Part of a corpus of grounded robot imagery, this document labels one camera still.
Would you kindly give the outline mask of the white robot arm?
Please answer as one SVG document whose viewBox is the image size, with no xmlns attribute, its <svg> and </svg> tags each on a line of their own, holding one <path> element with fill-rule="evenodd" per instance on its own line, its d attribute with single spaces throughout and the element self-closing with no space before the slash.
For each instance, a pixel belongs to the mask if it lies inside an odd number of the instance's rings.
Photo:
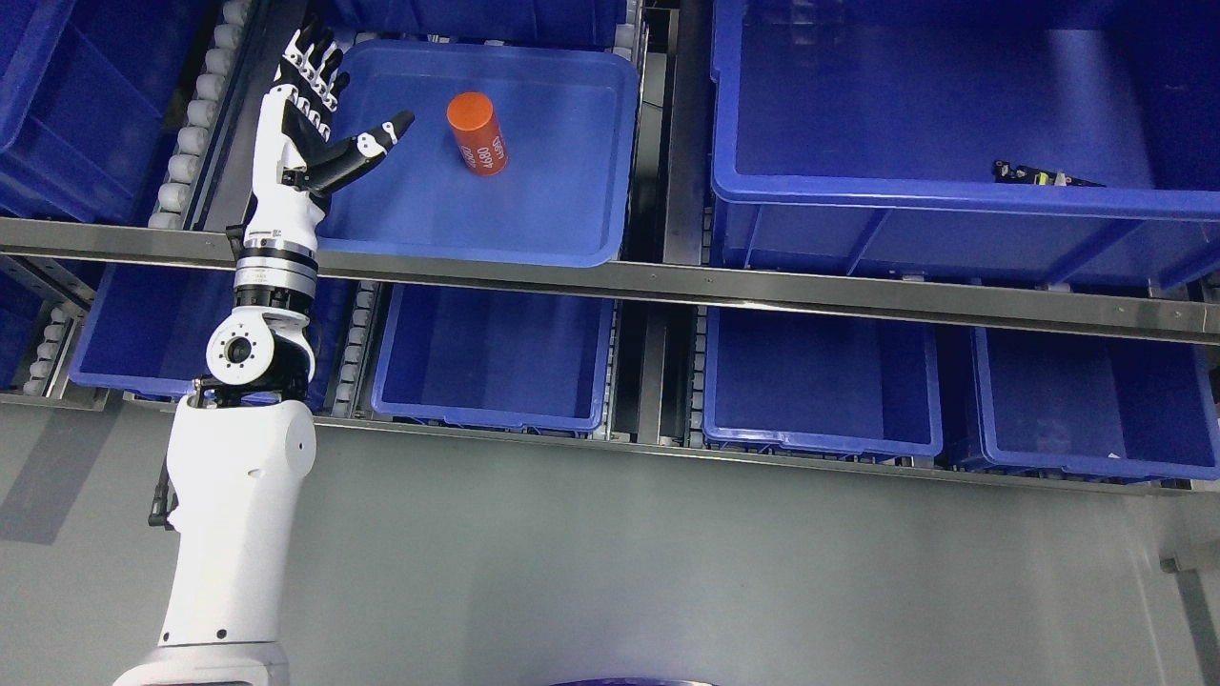
<svg viewBox="0 0 1220 686">
<path fill-rule="evenodd" d="M 316 459 L 305 331 L 314 248 L 246 239 L 233 308 L 210 334 L 207 374 L 174 409 L 166 475 L 179 533 L 155 651 L 121 685 L 285 685 L 281 602 L 296 500 Z"/>
</svg>

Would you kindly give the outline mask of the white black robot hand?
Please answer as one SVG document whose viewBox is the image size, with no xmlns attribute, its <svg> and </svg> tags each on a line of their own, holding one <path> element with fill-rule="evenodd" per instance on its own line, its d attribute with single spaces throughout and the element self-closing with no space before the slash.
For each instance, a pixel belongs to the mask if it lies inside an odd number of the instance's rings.
<svg viewBox="0 0 1220 686">
<path fill-rule="evenodd" d="M 253 217 L 243 251 L 314 255 L 316 229 L 331 198 L 386 161 L 415 123 L 403 110 L 387 121 L 336 138 L 333 120 L 350 74 L 345 51 L 318 18 L 307 18 L 288 40 L 268 92 L 257 106 L 253 153 Z"/>
</svg>

